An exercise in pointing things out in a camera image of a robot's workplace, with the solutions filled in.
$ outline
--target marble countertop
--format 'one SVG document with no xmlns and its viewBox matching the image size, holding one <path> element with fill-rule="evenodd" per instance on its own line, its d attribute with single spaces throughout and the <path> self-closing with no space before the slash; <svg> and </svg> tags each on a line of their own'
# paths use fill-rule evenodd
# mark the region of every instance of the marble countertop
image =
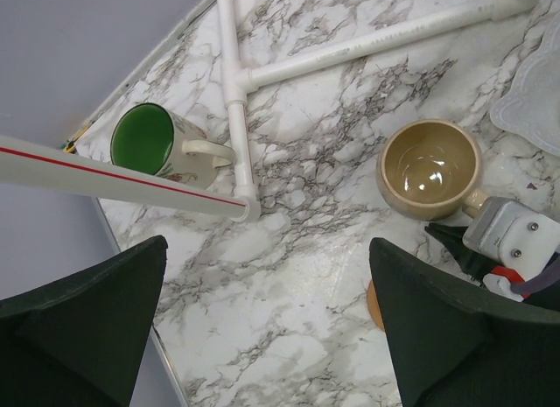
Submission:
<svg viewBox="0 0 560 407">
<path fill-rule="evenodd" d="M 236 0 L 250 66 L 466 0 Z M 476 136 L 488 192 L 558 218 L 560 159 L 496 129 L 488 110 L 539 45 L 560 0 L 251 95 L 250 148 L 263 215 L 255 224 L 102 200 L 126 249 L 163 235 L 168 267 L 155 324 L 190 405 L 401 405 L 385 334 L 366 308 L 368 244 L 382 236 L 460 276 L 420 222 L 375 186 L 376 156 L 418 118 Z M 77 143 L 109 161 L 120 116 L 157 102 L 228 142 L 218 16 L 211 8 Z M 231 193 L 224 171 L 211 189 Z"/>
</svg>

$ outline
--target pvc pipe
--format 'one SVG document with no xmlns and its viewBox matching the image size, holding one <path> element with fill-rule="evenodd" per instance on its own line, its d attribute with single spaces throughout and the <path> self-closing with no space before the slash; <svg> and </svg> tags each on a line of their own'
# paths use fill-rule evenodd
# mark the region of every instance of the pvc pipe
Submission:
<svg viewBox="0 0 560 407">
<path fill-rule="evenodd" d="M 403 46 L 492 18 L 494 20 L 526 11 L 538 0 L 477 0 L 446 11 L 379 29 L 356 39 L 301 53 L 287 60 L 254 69 L 245 68 L 236 82 L 250 91 L 321 68 L 330 67 L 372 53 Z"/>
<path fill-rule="evenodd" d="M 0 136 L 0 181 L 243 221 L 249 203 L 168 179 Z"/>
<path fill-rule="evenodd" d="M 217 3 L 220 16 L 222 89 L 229 118 L 231 147 L 236 156 L 234 194 L 246 198 L 249 213 L 245 219 L 255 221 L 261 214 L 261 205 L 249 153 L 244 107 L 247 104 L 247 92 L 235 81 L 236 74 L 242 70 L 242 64 L 239 58 L 234 0 L 217 0 Z"/>
</svg>

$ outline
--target white plastic plate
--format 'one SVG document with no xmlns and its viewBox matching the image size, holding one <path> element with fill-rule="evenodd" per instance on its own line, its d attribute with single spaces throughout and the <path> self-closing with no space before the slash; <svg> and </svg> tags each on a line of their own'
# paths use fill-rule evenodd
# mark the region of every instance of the white plastic plate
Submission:
<svg viewBox="0 0 560 407">
<path fill-rule="evenodd" d="M 560 156 L 560 13 L 544 33 L 539 49 L 523 61 L 510 91 L 493 106 L 490 118 L 499 129 Z"/>
</svg>

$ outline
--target white pipe with red stripe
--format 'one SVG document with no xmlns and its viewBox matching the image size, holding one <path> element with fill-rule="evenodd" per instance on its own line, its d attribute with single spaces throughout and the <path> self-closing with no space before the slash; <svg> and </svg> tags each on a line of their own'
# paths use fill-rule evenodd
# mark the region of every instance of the white pipe with red stripe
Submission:
<svg viewBox="0 0 560 407">
<path fill-rule="evenodd" d="M 0 182 L 130 201 L 244 221 L 250 202 L 186 186 L 39 144 L 0 136 Z"/>
</svg>

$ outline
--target gray wall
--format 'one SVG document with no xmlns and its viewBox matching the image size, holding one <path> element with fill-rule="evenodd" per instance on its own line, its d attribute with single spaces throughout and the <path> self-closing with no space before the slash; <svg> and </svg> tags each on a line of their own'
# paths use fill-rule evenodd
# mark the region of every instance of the gray wall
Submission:
<svg viewBox="0 0 560 407">
<path fill-rule="evenodd" d="M 58 146 L 200 1 L 0 0 L 0 131 Z"/>
<path fill-rule="evenodd" d="M 0 0 L 0 134 L 58 147 L 200 1 Z M 0 299 L 114 253 L 96 201 L 0 184 Z M 151 340 L 132 405 L 179 405 Z"/>
</svg>

